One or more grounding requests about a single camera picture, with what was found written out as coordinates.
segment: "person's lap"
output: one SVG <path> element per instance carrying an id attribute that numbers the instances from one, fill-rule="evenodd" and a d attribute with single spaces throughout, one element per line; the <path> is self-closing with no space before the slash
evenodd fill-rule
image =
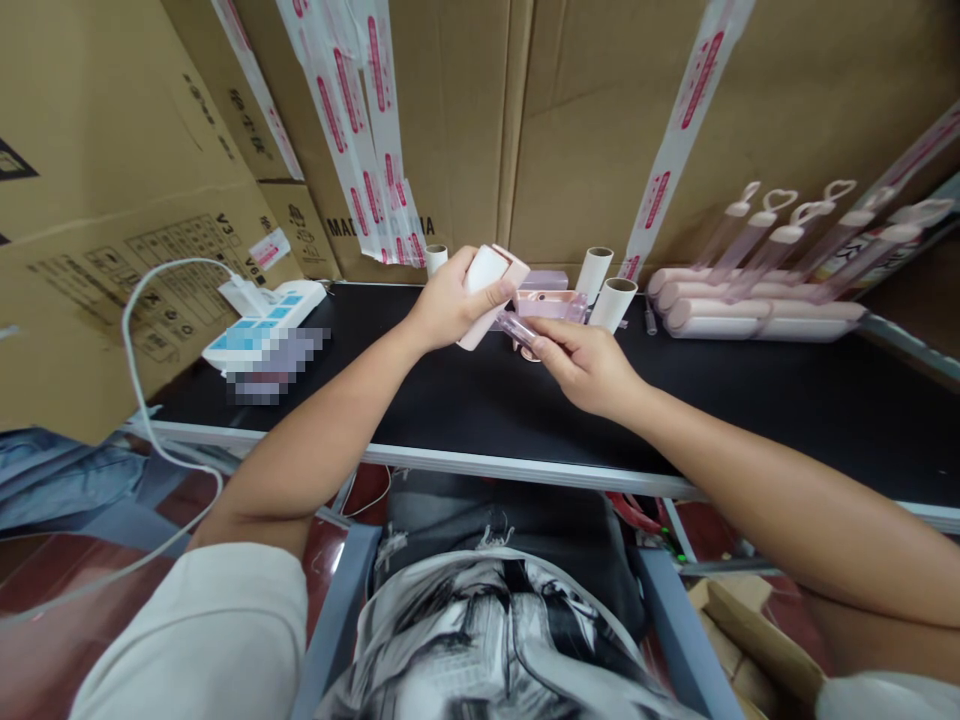
<path id="1" fill-rule="evenodd" d="M 619 521 L 596 491 L 411 470 L 394 476 L 377 559 L 379 588 L 403 568 L 454 550 L 506 546 L 569 573 L 639 642 L 645 625 Z"/>

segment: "hand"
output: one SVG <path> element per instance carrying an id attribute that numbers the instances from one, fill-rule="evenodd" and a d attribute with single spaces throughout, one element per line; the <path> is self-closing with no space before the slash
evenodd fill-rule
<path id="1" fill-rule="evenodd" d="M 463 280 L 476 254 L 475 247 L 460 248 L 430 278 L 417 304 L 401 323 L 410 332 L 411 342 L 422 352 L 455 343 L 477 318 L 507 302 L 516 289 L 509 281 L 499 280 L 468 295 Z"/>
<path id="2" fill-rule="evenodd" d="M 623 424 L 650 390 L 606 328 L 524 318 L 540 333 L 533 350 L 574 405 Z"/>

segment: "white power cable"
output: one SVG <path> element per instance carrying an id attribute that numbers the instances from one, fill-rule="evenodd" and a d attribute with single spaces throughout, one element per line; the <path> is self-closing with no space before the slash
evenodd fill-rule
<path id="1" fill-rule="evenodd" d="M 22 612 L 16 615 L 10 615 L 9 617 L 2 618 L 0 619 L 0 628 L 5 627 L 7 625 L 12 625 L 14 623 L 22 622 L 25 620 L 32 620 L 33 618 L 37 617 L 41 613 L 46 612 L 47 610 L 51 610 L 60 605 L 64 605 L 65 603 L 68 603 L 71 600 L 74 600 L 82 595 L 86 595 L 88 593 L 94 592 L 95 590 L 99 590 L 100 588 L 106 585 L 109 585 L 114 580 L 119 580 L 120 578 L 126 577 L 130 573 L 139 570 L 144 565 L 149 563 L 151 560 L 160 556 L 168 547 L 170 547 L 175 542 L 177 542 L 177 540 L 179 540 L 188 532 L 190 532 L 190 530 L 192 530 L 193 527 L 206 516 L 206 514 L 210 511 L 210 508 L 213 507 L 213 504 L 220 497 L 220 493 L 223 492 L 223 475 L 220 474 L 219 470 L 217 470 L 216 468 L 212 468 L 209 465 L 200 465 L 196 463 L 185 462 L 183 460 L 180 460 L 179 458 L 174 457 L 173 455 L 171 455 L 170 453 L 168 453 L 166 450 L 163 449 L 163 446 L 160 444 L 160 441 L 157 439 L 157 436 L 153 432 L 153 425 L 151 424 L 151 420 L 150 420 L 150 412 L 147 409 L 147 401 L 143 397 L 143 388 L 140 386 L 140 376 L 137 374 L 137 360 L 133 352 L 133 341 L 130 338 L 130 318 L 133 315 L 133 309 L 137 304 L 137 299 L 140 297 L 140 293 L 143 291 L 143 288 L 146 287 L 147 283 L 149 283 L 154 277 L 156 277 L 158 274 L 160 274 L 164 270 L 167 270 L 172 267 L 177 267 L 179 265 L 187 265 L 193 262 L 205 262 L 205 263 L 210 263 L 212 265 L 217 265 L 219 267 L 222 267 L 224 270 L 230 273 L 230 278 L 231 280 L 234 281 L 234 283 L 236 283 L 238 280 L 242 282 L 242 278 L 239 275 L 237 275 L 237 273 L 235 273 L 233 270 L 231 270 L 229 267 L 227 267 L 221 262 L 217 262 L 216 260 L 210 260 L 209 258 L 185 258 L 183 260 L 171 260 L 170 262 L 163 263 L 162 265 L 157 265 L 157 267 L 153 268 L 146 275 L 143 276 L 140 282 L 137 283 L 136 287 L 134 287 L 133 292 L 130 293 L 130 299 L 127 301 L 127 306 L 123 309 L 123 318 L 120 321 L 121 322 L 120 330 L 123 333 L 123 346 L 127 353 L 127 366 L 130 369 L 130 380 L 133 383 L 133 392 L 137 397 L 137 405 L 140 408 L 140 415 L 143 422 L 143 428 L 144 430 L 146 430 L 147 437 L 150 438 L 150 442 L 153 444 L 154 450 L 157 451 L 157 454 L 160 455 L 160 457 L 162 457 L 164 460 L 167 460 L 168 462 L 173 463 L 174 465 L 179 465 L 180 467 L 187 468 L 188 470 L 202 470 L 204 472 L 207 472 L 213 475 L 214 479 L 217 481 L 217 494 L 214 496 L 213 500 L 210 501 L 210 504 L 207 505 L 207 507 L 205 507 L 203 510 L 201 510 L 193 520 L 191 520 L 182 528 L 180 528 L 180 530 L 174 533 L 174 535 L 169 540 L 162 543 L 160 547 L 158 547 L 153 552 L 148 553 L 147 555 L 144 555 L 135 563 L 131 563 L 130 565 L 127 565 L 125 568 L 117 570 L 116 572 L 111 573 L 110 575 L 105 575 L 104 577 L 94 580 L 91 583 L 87 583 L 83 587 L 77 588 L 73 592 L 69 592 L 66 595 L 61 595 L 58 598 L 54 598 L 53 600 L 37 605 L 36 607 L 31 608 L 26 612 Z"/>
<path id="2" fill-rule="evenodd" d="M 381 500 L 383 500 L 383 499 L 387 496 L 387 493 L 390 492 L 390 486 L 393 485 L 393 471 L 390 470 L 390 466 L 389 466 L 389 465 L 384 465 L 384 467 L 387 468 L 387 489 L 384 490 L 382 493 L 380 493 L 380 496 L 379 496 L 376 500 L 374 500 L 374 501 L 372 501 L 372 502 L 368 502 L 368 503 L 367 503 L 366 505 L 364 505 L 362 508 L 360 508 L 359 510 L 354 510 L 354 511 L 353 511 L 352 513 L 350 513 L 349 515 L 344 515 L 345 518 L 356 517 L 357 515 L 359 515 L 360 513 L 362 513 L 364 510 L 369 510 L 370 508 L 372 508 L 374 505 L 376 505 L 378 502 L 380 502 Z"/>

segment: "person's left hand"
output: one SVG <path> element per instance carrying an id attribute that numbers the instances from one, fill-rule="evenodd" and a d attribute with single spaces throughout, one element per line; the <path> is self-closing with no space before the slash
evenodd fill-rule
<path id="1" fill-rule="evenodd" d="M 480 292 L 468 295 L 463 280 L 476 254 L 475 247 L 460 248 L 430 278 L 417 304 L 401 323 L 409 332 L 411 342 L 416 343 L 422 352 L 455 343 L 477 318 L 505 303 L 516 289 L 509 281 L 498 280 Z"/>

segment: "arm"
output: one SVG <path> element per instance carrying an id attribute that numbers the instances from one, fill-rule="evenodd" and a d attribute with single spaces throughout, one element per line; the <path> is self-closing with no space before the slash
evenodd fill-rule
<path id="1" fill-rule="evenodd" d="M 465 247 L 430 280 L 410 314 L 314 393 L 257 445 L 200 525 L 190 548 L 258 542 L 303 554 L 314 513 L 360 462 L 407 373 L 450 345 L 513 288 L 467 296 L 476 248 Z"/>
<path id="2" fill-rule="evenodd" d="M 846 475 L 646 384 L 610 333 L 533 324 L 553 338 L 537 353 L 575 405 L 653 445 L 812 591 L 841 668 L 960 682 L 960 548 Z"/>

